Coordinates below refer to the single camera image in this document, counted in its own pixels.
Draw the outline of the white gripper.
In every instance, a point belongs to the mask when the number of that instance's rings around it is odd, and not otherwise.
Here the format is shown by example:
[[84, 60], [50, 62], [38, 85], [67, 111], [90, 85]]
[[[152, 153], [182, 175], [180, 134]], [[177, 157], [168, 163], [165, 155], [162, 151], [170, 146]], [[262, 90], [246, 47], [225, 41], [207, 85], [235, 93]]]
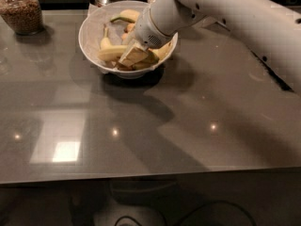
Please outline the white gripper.
[[151, 18], [151, 8], [146, 7], [138, 16], [135, 26], [123, 41], [126, 44], [119, 63], [130, 67], [148, 56], [144, 49], [135, 47], [136, 42], [151, 49], [159, 49], [172, 40], [172, 35], [162, 33]]

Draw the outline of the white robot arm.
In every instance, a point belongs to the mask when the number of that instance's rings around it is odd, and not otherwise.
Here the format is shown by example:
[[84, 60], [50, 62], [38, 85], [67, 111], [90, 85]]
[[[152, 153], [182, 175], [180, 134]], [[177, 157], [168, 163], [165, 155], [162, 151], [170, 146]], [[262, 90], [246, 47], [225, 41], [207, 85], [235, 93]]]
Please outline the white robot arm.
[[130, 66], [147, 50], [167, 44], [180, 29], [206, 17], [224, 23], [294, 92], [301, 92], [300, 14], [270, 0], [157, 0], [139, 15], [120, 63]]

